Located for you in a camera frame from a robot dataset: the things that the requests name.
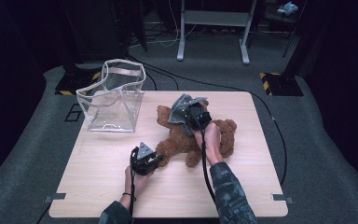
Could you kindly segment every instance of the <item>hazard tape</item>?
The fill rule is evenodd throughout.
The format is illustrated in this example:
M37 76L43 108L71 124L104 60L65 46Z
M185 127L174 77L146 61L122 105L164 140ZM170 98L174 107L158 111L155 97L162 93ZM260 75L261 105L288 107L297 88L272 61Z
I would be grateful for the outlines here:
M269 86L269 83L267 82L267 75L274 75L274 76L280 76L279 73L260 73L261 81L263 83L264 91L266 92L266 95L272 95L271 88Z
M101 72L96 73L93 77L92 80L90 82L90 85L96 83L98 81L98 78L101 76ZM81 92L82 94L86 95L87 91L83 91ZM73 91L55 91L56 95L76 95L76 90Z

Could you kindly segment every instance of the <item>camouflage sleeve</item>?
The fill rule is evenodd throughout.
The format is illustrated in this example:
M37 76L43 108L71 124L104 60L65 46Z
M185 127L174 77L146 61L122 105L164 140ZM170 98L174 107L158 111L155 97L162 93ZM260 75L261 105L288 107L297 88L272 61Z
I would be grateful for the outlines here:
M132 217L127 209L119 202L114 201L101 213L99 224L128 224Z
M254 224L255 214L246 200L240 181L225 162L214 164L211 177L221 224Z

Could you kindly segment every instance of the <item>brown teddy bear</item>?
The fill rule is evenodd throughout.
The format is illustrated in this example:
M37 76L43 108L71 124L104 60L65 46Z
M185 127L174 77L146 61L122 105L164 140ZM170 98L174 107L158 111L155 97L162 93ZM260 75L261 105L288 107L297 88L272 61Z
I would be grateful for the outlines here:
M164 156L163 161L159 163L159 167L167 165L170 158L178 153L188 153L186 166L196 166L201 160L202 152L194 135L185 134L181 124L168 122L171 114L169 107L159 105L157 112L157 123L170 130L169 137L159 142L156 147L156 152ZM234 133L237 130L237 124L232 119L218 119L211 122L215 123L222 133L220 153L224 158L231 156L234 152Z

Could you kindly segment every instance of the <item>transparent plastic bag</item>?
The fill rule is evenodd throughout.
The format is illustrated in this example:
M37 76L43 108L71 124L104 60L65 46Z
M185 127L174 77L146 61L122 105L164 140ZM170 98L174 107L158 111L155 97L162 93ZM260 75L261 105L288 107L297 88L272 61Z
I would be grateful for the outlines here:
M89 131L134 133L145 79L141 63L121 59L105 62L101 80L76 91Z

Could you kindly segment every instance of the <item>human hand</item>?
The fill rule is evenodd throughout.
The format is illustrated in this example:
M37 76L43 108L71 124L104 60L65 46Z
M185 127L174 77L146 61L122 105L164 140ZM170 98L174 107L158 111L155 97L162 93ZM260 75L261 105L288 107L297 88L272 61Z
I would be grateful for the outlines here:
M144 190L147 185L147 180L149 177L154 173L154 171L150 172L147 175L138 175L135 174L133 185L135 186L135 192L134 197L138 197ZM131 194L131 168L130 166L127 167L125 171L126 180L125 180L125 188L124 192ZM123 194L123 196L120 199L120 203L123 204L124 207L127 209L130 208L131 203L131 196L128 194Z
M201 131L194 132L199 147L202 148L202 134ZM220 129L215 123L209 123L205 128L205 147L206 159L211 165L223 161L222 154L220 154Z

